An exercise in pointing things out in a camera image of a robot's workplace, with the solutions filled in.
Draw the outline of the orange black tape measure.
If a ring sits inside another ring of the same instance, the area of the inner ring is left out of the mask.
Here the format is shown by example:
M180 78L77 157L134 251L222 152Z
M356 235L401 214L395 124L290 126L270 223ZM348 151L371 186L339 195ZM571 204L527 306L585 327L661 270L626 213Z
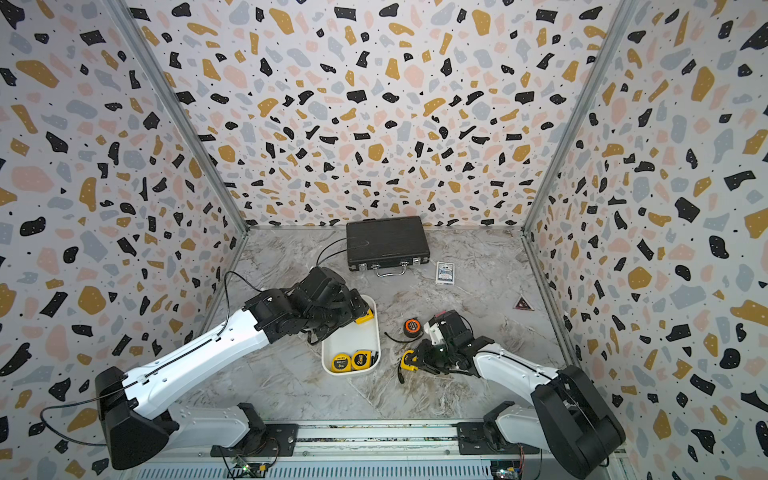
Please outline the orange black tape measure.
M395 338L393 335L391 335L388 332L385 332L385 336L389 340L399 344L409 344L422 337L423 329L422 329L421 322L416 318L410 318L404 321L402 324L402 335L404 336L404 338L400 339L400 338Z

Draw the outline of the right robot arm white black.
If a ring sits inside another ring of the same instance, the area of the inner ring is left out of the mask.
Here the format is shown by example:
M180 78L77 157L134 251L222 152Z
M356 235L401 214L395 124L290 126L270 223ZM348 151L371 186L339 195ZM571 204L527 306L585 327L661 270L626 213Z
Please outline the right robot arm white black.
M421 341L403 353L401 370L463 375L496 383L522 399L505 400L479 422L457 426L463 455L550 453L576 479L609 464L626 433L587 374L575 365L544 367L475 336L457 311L422 327Z

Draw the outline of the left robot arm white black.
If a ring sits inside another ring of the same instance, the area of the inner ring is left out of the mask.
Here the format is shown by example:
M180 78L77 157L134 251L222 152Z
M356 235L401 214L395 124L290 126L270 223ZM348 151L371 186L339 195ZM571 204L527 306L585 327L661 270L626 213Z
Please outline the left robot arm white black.
M175 351L124 372L97 375L98 419L112 467L129 470L165 450L207 447L212 455L255 454L268 428L255 407L240 403L188 408L178 399L231 363L286 336L324 341L350 324L376 317L374 302L327 267L314 267L288 288L259 290L207 333Z

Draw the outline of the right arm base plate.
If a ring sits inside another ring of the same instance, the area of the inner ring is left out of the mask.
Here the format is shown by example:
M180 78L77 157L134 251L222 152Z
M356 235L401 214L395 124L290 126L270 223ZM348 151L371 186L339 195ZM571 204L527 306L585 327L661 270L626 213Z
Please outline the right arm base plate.
M460 422L456 424L459 452L461 455L537 455L536 447L511 443L503 438L497 427L489 422Z

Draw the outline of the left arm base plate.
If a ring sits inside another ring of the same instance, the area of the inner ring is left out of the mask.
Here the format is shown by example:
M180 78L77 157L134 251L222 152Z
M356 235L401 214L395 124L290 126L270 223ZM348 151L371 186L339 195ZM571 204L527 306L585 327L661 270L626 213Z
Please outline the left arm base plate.
M267 424L251 429L233 447L214 445L211 457L290 457L293 455L299 425L293 423Z

